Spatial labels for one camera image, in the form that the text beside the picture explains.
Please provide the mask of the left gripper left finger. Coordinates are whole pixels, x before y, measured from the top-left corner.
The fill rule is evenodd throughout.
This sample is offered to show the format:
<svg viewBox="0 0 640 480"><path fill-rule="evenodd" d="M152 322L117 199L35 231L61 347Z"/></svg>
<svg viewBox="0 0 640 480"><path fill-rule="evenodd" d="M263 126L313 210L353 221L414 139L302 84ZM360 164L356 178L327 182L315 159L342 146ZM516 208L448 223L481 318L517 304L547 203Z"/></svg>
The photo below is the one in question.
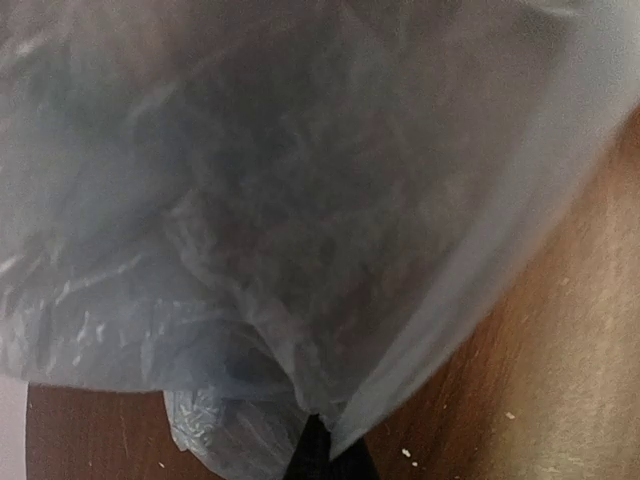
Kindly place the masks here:
<svg viewBox="0 0 640 480"><path fill-rule="evenodd" d="M284 480L330 478L331 435L318 415L308 418L283 476Z"/></svg>

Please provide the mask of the light blue plastic trash bag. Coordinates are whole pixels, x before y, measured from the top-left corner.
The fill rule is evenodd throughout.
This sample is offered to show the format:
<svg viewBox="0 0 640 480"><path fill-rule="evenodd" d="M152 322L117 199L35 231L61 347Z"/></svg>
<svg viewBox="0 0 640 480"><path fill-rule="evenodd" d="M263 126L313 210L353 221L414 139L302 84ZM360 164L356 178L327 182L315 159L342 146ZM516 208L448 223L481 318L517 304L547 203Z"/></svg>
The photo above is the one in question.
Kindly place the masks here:
<svg viewBox="0 0 640 480"><path fill-rule="evenodd" d="M5 1L1 371L275 479L471 332L639 100L635 1Z"/></svg>

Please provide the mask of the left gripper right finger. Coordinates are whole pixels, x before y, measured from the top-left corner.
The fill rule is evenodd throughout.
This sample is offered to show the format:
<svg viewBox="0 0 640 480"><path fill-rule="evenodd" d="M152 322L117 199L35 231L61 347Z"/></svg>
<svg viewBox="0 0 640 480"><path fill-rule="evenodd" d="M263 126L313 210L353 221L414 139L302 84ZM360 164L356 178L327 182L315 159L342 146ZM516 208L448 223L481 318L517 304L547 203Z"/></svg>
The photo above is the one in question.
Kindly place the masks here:
<svg viewBox="0 0 640 480"><path fill-rule="evenodd" d="M360 438L330 462L333 480L379 480L380 476L366 442Z"/></svg>

